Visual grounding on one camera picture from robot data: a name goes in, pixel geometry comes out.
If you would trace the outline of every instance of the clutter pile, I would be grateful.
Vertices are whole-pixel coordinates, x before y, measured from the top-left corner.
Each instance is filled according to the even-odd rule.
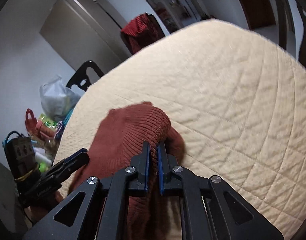
[[[33,111],[27,109],[25,125],[39,170],[45,172],[53,165],[62,134],[80,96],[56,76],[40,87],[40,97],[45,114],[37,119]]]

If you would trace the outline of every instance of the red bag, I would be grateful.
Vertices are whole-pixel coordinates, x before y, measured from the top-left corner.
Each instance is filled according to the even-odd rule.
[[[25,120],[25,124],[26,124],[26,130],[28,131],[28,133],[33,133],[35,135],[38,135],[38,131],[36,130],[35,126],[37,124],[37,119],[35,118],[33,111],[31,109],[27,109],[26,110],[26,120]]]

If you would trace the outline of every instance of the doorway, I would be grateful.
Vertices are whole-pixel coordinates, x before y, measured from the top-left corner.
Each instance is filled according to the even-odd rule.
[[[170,33],[206,18],[196,0],[146,0]]]
[[[250,30],[275,25],[270,0],[240,0]]]

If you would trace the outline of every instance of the quilted stitching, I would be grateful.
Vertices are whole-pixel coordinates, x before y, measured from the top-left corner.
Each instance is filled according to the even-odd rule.
[[[299,63],[233,25],[190,26],[92,85],[56,159],[89,148],[109,109],[144,100],[163,109],[184,138],[185,167],[219,174],[285,240],[292,237],[306,217],[306,71]]]

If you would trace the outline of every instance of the red sweater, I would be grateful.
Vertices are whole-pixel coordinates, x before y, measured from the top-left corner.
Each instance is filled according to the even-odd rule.
[[[161,109],[145,102],[110,110],[101,122],[88,152],[90,162],[76,172],[69,193],[90,176],[101,180],[127,167],[131,158],[141,153],[143,142],[148,141],[153,163],[149,193],[146,197],[130,198],[127,238],[165,239],[169,222],[166,198],[159,194],[156,151],[157,144],[162,140],[165,140],[167,153],[175,155],[180,163],[184,155],[184,141]]]

